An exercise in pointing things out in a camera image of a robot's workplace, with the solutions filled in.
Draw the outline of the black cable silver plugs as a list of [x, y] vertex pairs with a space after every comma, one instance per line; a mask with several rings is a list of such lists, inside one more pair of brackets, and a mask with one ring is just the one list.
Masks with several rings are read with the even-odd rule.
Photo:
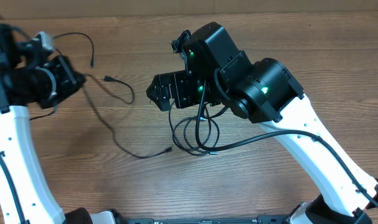
[[[180, 149], [182, 151], [185, 151], [186, 153], [188, 153], [188, 154], [190, 154], [192, 156], [201, 157], [201, 156], [205, 156], [205, 155], [210, 154], [210, 152], [201, 149], [199, 146], [194, 146], [188, 140], [188, 137], [187, 137], [187, 128], [188, 128], [188, 126], [191, 123], [193, 123], [193, 122], [196, 121], [197, 116], [189, 116], [189, 117], [183, 118], [182, 120], [180, 120], [175, 125], [172, 124], [171, 115], [172, 115], [172, 107], [174, 105], [175, 105], [175, 100], [173, 100], [172, 103], [169, 105], [169, 110], [168, 110], [168, 122], [169, 122], [169, 127], [171, 128], [172, 142], [174, 143], [174, 145], [178, 149]], [[216, 129], [217, 133], [216, 133], [216, 140], [214, 141], [213, 146], [217, 145], [217, 143], [219, 142], [219, 138], [220, 138], [220, 128], [219, 128], [219, 125], [216, 123], [215, 119], [217, 117], [223, 115], [226, 111], [227, 111], [227, 107], [223, 107], [216, 114], [210, 115], [209, 114], [209, 110], [207, 108], [205, 108], [205, 111], [201, 114], [201, 117], [200, 117], [200, 121], [201, 122], [205, 121], [207, 123], [207, 127], [208, 127], [207, 136], [204, 139], [204, 141], [202, 142], [203, 144], [206, 144], [206, 143], [209, 142], [209, 139], [210, 139], [211, 134], [212, 134], [212, 127], [214, 127]], [[183, 127], [183, 133], [182, 133], [182, 135], [183, 135], [183, 140], [184, 140], [184, 143], [186, 144], [186, 147], [179, 140], [179, 138], [177, 136], [177, 133], [176, 133], [176, 130], [183, 123], [184, 123], [184, 127]]]

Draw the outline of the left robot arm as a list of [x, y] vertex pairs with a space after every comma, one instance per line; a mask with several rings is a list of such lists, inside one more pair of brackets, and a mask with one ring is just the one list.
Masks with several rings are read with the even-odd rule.
[[76, 93], [85, 76], [64, 55], [53, 56], [45, 32], [23, 42], [16, 28], [0, 24], [0, 205], [6, 223], [114, 223], [112, 211], [64, 212], [41, 169], [31, 134], [29, 104], [43, 109]]

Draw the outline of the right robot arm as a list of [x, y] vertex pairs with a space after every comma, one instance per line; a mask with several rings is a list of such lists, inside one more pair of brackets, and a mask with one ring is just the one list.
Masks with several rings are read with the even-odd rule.
[[215, 153], [275, 138], [316, 184], [319, 195], [287, 215], [259, 215], [255, 223], [370, 223], [378, 209], [378, 179], [364, 172], [324, 127], [303, 87], [279, 61], [251, 62], [225, 28], [210, 22], [185, 30], [171, 47], [184, 70], [156, 75], [146, 90], [161, 111], [198, 106], [196, 121], [209, 119], [207, 105], [222, 104], [258, 124], [262, 135], [224, 146], [197, 145]]

